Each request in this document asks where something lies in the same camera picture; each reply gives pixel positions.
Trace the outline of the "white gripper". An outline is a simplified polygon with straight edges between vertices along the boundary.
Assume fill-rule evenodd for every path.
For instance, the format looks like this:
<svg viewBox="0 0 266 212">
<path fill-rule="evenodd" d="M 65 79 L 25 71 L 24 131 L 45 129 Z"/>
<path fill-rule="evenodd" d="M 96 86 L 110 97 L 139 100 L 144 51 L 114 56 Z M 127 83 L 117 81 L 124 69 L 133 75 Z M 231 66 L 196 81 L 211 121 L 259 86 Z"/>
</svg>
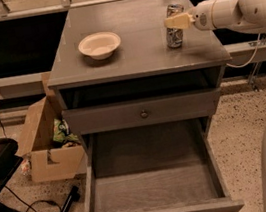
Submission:
<svg viewBox="0 0 266 212">
<path fill-rule="evenodd" d="M 212 18 L 213 1 L 202 1 L 196 6 L 189 9 L 188 13 L 183 12 L 175 16 L 166 18 L 164 25 L 166 28 L 188 29 L 190 26 L 195 27 L 201 31 L 214 30 L 215 26 Z"/>
</svg>

